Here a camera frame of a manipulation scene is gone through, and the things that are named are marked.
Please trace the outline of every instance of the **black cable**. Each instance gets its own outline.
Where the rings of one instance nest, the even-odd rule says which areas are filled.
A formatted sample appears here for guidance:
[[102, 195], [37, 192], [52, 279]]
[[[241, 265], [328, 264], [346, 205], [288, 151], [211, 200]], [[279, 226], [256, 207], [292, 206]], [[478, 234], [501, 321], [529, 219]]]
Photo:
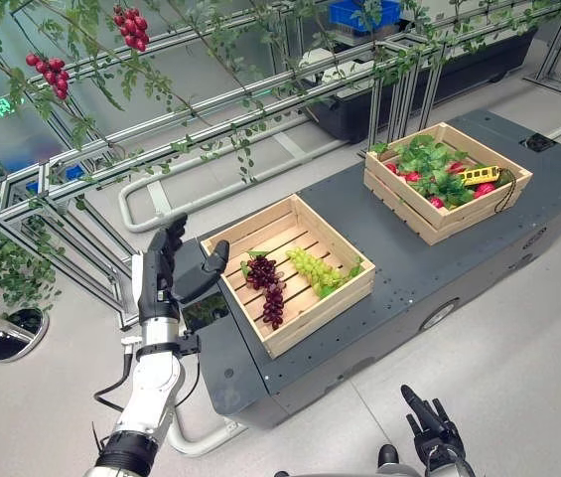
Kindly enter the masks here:
[[123, 355], [123, 376], [121, 376], [121, 379], [119, 381], [117, 381], [114, 385], [106, 388], [105, 390], [101, 390], [101, 391], [96, 392], [92, 396], [94, 398], [94, 400], [96, 400], [97, 402], [100, 402], [104, 405], [107, 405], [108, 407], [111, 407], [114, 410], [118, 410], [119, 412], [123, 412], [123, 407], [115, 404], [114, 402], [110, 402], [109, 400], [104, 399], [103, 397], [101, 397], [101, 395], [106, 395], [106, 394], [110, 393], [111, 391], [116, 390], [123, 383], [125, 383], [125, 380], [127, 380], [128, 376], [130, 376], [130, 369], [131, 368], [132, 368], [132, 354], [124, 354]]
[[192, 395], [192, 393], [194, 392], [194, 390], [197, 388], [197, 384], [199, 383], [199, 378], [201, 377], [201, 360], [199, 360], [199, 355], [197, 354], [197, 379], [194, 381], [194, 385], [192, 386], [192, 388], [190, 389], [190, 392], [184, 397], [182, 398], [179, 402], [177, 402], [176, 404], [174, 404], [174, 409], [176, 409], [178, 406], [180, 406], [183, 402], [185, 402], [186, 400], [188, 400], [188, 398]]

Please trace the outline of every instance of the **floor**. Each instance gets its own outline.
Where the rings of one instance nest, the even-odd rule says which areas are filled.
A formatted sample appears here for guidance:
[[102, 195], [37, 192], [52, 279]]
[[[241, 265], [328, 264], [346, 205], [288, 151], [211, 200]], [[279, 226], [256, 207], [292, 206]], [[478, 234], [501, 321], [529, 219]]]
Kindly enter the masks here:
[[[534, 43], [522, 71], [436, 107], [431, 123], [486, 107], [544, 133], [560, 126], [561, 96], [521, 80], [535, 69], [542, 48]], [[188, 237], [356, 163], [361, 146], [345, 146], [193, 214]], [[121, 186], [115, 187], [89, 198], [133, 244], [144, 247], [151, 234], [123, 230], [116, 204]], [[116, 320], [63, 278], [60, 287], [65, 292], [39, 348], [21, 361], [0, 364], [0, 475], [82, 474], [96, 454], [90, 423], [103, 434], [116, 416], [91, 398], [121, 371]], [[193, 376], [194, 359], [184, 362]], [[421, 469], [398, 390], [403, 383], [424, 398], [441, 399], [461, 430], [477, 475], [561, 475], [561, 239], [441, 325], [285, 423], [270, 431], [249, 429], [202, 458], [165, 447], [151, 475], [272, 476], [280, 469], [371, 473], [377, 449], [388, 441], [404, 462]], [[128, 391], [111, 398], [123, 403]], [[180, 420], [189, 439], [220, 423], [203, 381], [181, 407]]]

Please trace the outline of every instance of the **toy vehicle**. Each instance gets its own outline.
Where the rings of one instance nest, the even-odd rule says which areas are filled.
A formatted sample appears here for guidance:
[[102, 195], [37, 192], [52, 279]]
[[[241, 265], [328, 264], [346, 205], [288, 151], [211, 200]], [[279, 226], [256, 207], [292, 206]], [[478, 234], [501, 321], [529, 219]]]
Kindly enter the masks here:
[[498, 180], [500, 169], [498, 166], [483, 167], [471, 171], [460, 172], [463, 182], [466, 186], [474, 186], [483, 182], [494, 182]]

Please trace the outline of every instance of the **wooden crate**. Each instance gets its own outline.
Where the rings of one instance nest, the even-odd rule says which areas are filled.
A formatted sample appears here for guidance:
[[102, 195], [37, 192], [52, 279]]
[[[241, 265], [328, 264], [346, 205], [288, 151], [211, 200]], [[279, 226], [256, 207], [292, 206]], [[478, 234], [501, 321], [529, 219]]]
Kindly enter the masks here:
[[[280, 356], [372, 291], [374, 265], [296, 195], [203, 240], [201, 245], [209, 253], [223, 239], [229, 242], [230, 250], [221, 279], [271, 358]], [[348, 273], [359, 257], [363, 271], [320, 299], [286, 255], [297, 246], [342, 273]], [[275, 331], [262, 321], [262, 290], [245, 286], [240, 262], [249, 259], [249, 250], [269, 251], [267, 257], [276, 260], [276, 269], [284, 272], [284, 322]]]
[[[531, 179], [531, 172], [443, 122], [390, 143], [388, 145], [389, 150], [382, 154], [368, 152], [365, 160], [364, 184], [386, 203], [399, 218], [407, 221], [408, 225], [429, 244], [446, 239], [492, 216], [494, 208], [508, 193], [511, 184], [505, 184], [495, 191], [452, 211], [444, 207], [437, 209], [410, 187], [403, 177], [397, 176], [385, 166], [398, 161], [399, 156], [393, 150], [396, 146], [408, 144], [414, 136], [419, 134], [429, 134], [435, 138], [435, 141], [446, 144], [449, 149], [467, 152], [468, 157], [462, 161], [465, 164], [471, 166], [483, 164], [509, 169], [516, 177], [516, 187], [505, 206], [506, 209], [516, 202]], [[392, 204], [391, 196], [396, 198], [397, 207]], [[402, 201], [405, 203], [405, 207], [401, 207]], [[416, 216], [415, 219], [411, 219], [412, 214]]]

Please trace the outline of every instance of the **blue bin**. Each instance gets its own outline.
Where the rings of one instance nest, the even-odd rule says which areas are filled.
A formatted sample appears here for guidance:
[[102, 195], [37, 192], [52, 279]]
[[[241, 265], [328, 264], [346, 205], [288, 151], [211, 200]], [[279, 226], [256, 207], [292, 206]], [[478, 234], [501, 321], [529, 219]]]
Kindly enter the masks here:
[[[361, 33], [369, 31], [361, 22], [361, 17], [353, 17], [352, 14], [361, 9], [359, 3], [363, 4], [363, 0], [344, 0], [343, 2], [334, 3], [329, 6], [329, 22], [339, 25], [346, 25]], [[392, 25], [399, 21], [399, 4], [397, 2], [381, 2], [381, 22], [373, 25], [373, 30], [383, 27], [384, 25]]]

